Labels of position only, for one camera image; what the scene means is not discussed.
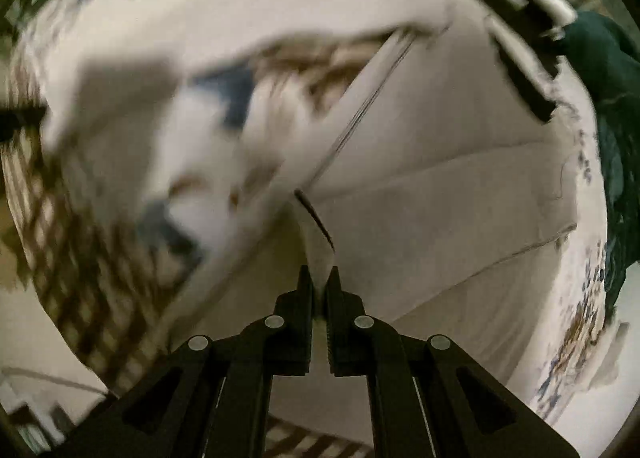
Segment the beige long sleeve shirt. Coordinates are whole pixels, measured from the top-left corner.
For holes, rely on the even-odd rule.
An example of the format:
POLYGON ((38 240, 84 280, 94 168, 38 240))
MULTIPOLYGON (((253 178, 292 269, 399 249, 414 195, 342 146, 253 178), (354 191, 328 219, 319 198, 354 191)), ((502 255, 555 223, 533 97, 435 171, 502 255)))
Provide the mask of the beige long sleeve shirt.
POLYGON ((127 391, 189 335, 265 315, 308 265, 457 341, 529 400, 576 224, 574 146, 472 0, 87 0, 42 57, 43 149, 127 270, 88 363, 127 391))

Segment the floral bed sheet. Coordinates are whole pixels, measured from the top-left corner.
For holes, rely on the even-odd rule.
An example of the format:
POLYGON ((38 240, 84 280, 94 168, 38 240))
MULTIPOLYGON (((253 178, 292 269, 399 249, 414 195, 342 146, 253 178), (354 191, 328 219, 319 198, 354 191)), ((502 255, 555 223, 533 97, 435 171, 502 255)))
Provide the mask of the floral bed sheet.
POLYGON ((70 352, 125 393, 337 269, 555 422, 616 329, 596 114, 556 53, 575 10, 506 2, 49 0, 1 161, 70 352))

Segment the dark green plush blanket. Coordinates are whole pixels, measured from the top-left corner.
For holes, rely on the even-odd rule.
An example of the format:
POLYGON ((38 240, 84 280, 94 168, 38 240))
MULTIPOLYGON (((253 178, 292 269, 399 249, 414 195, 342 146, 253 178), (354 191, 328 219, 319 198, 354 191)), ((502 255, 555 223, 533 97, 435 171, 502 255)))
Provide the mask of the dark green plush blanket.
POLYGON ((563 54, 596 112, 608 211, 605 311, 612 317, 626 270, 639 261, 639 47, 612 19, 581 11, 564 28, 563 54))

